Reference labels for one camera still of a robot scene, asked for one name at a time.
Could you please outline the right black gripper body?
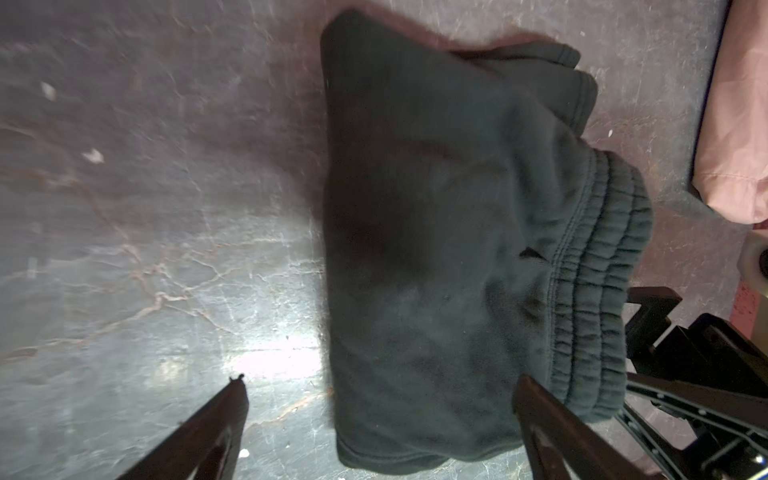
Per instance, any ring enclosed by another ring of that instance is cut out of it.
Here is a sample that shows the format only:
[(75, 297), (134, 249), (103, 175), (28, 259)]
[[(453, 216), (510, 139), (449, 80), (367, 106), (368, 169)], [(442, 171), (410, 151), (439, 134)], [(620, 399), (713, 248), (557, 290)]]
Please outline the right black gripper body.
[[(729, 322), (700, 315), (654, 347), (659, 376), (731, 393), (767, 397), (767, 357)], [(695, 440), (682, 450), (706, 479), (765, 479), (767, 454), (720, 428), (690, 419)]]

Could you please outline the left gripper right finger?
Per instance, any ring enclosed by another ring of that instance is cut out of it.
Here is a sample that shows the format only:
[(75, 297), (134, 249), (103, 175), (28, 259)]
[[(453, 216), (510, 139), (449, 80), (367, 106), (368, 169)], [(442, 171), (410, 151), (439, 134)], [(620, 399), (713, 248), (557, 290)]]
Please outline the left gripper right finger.
[(527, 375), (519, 378), (513, 409), (535, 479), (649, 477)]

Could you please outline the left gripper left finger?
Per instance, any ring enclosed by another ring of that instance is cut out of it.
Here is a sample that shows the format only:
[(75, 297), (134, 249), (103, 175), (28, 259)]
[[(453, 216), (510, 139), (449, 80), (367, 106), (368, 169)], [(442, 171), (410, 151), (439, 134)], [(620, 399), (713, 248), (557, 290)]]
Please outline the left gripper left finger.
[(243, 377), (232, 378), (120, 477), (124, 480), (233, 478), (248, 408)]

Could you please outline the pink shorts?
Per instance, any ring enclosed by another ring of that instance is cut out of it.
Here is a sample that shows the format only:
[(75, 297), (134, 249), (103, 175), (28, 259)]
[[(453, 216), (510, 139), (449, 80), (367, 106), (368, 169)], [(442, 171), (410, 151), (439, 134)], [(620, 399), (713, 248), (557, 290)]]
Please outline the pink shorts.
[(725, 219), (767, 219), (767, 2), (730, 4), (709, 87), (692, 185)]

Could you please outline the black shorts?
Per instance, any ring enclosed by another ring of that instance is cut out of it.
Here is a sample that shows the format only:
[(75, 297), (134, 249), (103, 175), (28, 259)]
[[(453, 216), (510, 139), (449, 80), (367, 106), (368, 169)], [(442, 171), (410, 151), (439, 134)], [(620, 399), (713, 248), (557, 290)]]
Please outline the black shorts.
[(621, 314), (652, 232), (638, 169), (583, 137), (552, 40), (426, 46), (358, 10), (321, 36), (337, 455), (385, 475), (518, 448), (527, 375), (587, 423), (626, 391)]

